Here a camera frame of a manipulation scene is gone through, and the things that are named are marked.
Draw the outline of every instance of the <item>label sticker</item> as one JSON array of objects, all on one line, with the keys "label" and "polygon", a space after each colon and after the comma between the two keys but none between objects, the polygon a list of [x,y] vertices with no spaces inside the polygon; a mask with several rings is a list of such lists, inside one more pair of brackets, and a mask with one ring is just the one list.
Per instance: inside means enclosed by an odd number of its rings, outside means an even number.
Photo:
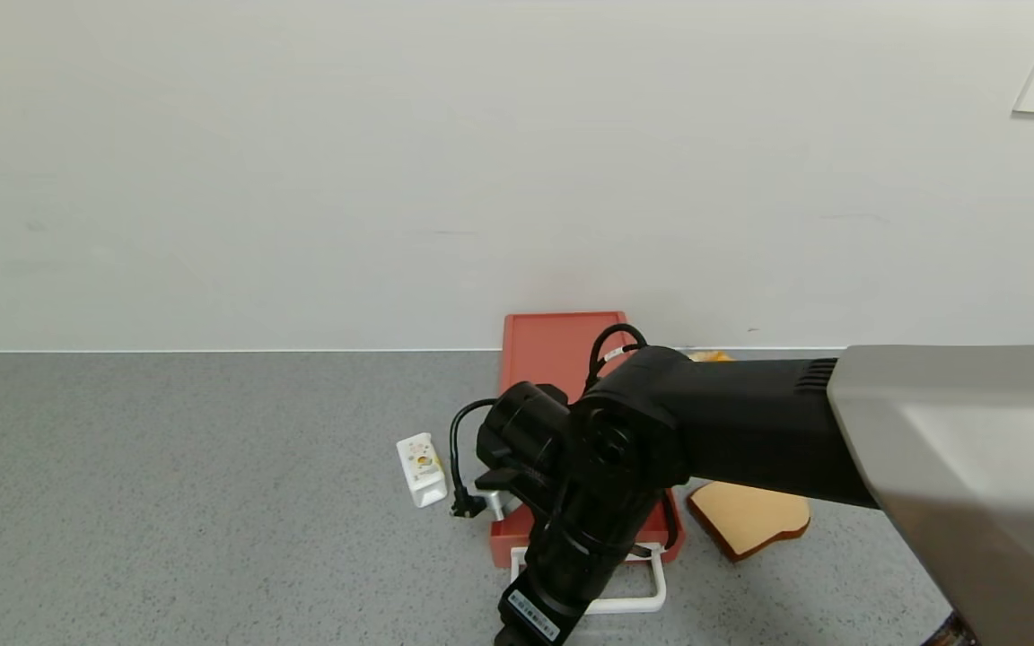
[{"label": "label sticker", "polygon": [[529,602],[519,589],[514,589],[513,592],[509,593],[509,605],[513,606],[518,613],[524,615],[526,620],[530,624],[534,624],[535,628],[540,629],[542,635],[549,638],[550,642],[554,641],[561,634],[561,629],[557,628],[557,624],[554,624],[553,620],[546,617],[545,613],[541,612],[541,609],[534,606],[534,603]]}]

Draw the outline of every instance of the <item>white wall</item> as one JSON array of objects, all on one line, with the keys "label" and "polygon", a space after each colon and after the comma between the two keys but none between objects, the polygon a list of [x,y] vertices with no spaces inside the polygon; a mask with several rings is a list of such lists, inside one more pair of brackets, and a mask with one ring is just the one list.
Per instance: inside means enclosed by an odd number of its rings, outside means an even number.
[{"label": "white wall", "polygon": [[1034,1],[0,0],[0,348],[1034,342]]}]

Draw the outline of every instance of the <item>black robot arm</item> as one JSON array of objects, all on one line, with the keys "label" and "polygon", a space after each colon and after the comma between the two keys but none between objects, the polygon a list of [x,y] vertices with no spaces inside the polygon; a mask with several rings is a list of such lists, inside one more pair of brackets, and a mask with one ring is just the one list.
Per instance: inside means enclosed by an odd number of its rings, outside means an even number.
[{"label": "black robot arm", "polygon": [[524,573],[500,597],[496,646],[559,646],[665,488],[710,479],[877,506],[825,393],[835,359],[694,363],[648,346],[574,404],[514,384],[478,431],[477,487],[534,512]]}]

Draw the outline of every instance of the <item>vent grille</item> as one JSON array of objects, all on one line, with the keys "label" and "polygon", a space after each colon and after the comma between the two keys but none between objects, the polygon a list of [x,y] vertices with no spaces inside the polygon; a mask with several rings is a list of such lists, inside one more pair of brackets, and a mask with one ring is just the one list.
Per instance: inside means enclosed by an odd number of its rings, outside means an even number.
[{"label": "vent grille", "polygon": [[832,371],[835,368],[835,359],[810,361],[808,368],[804,368],[799,379],[796,379],[796,392],[826,392],[828,380],[832,379]]}]

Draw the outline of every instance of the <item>black cable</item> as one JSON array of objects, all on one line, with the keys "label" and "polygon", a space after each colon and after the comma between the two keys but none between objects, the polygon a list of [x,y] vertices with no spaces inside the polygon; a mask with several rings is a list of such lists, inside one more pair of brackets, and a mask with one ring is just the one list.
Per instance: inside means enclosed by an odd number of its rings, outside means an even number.
[{"label": "black cable", "polygon": [[452,417],[452,422],[449,423],[449,471],[452,473],[452,497],[454,498],[451,512],[454,516],[473,518],[473,516],[485,510],[485,499],[481,498],[480,495],[468,494],[468,488],[465,487],[465,483],[460,481],[460,465],[457,462],[459,458],[457,457],[457,428],[459,428],[460,421],[463,420],[465,414],[478,408],[485,408],[486,405],[496,404],[496,398],[477,400],[457,411]]},{"label": "black cable", "polygon": [[677,544],[677,511],[672,505],[668,491],[661,494],[661,506],[664,507],[664,523],[669,527],[669,539],[664,544],[664,548],[668,551]]},{"label": "black cable", "polygon": [[615,335],[616,332],[625,332],[625,334],[632,336],[636,342],[621,347],[622,351],[641,349],[642,347],[647,347],[649,344],[647,340],[644,340],[644,335],[641,334],[641,331],[633,328],[628,322],[615,322],[604,329],[600,335],[596,336],[596,340],[592,342],[592,349],[589,351],[588,375],[585,376],[585,390],[592,388],[592,384],[596,384],[596,381],[600,379],[598,375],[600,375],[604,365],[607,364],[606,359],[601,357],[601,346],[609,340],[609,337]]}]

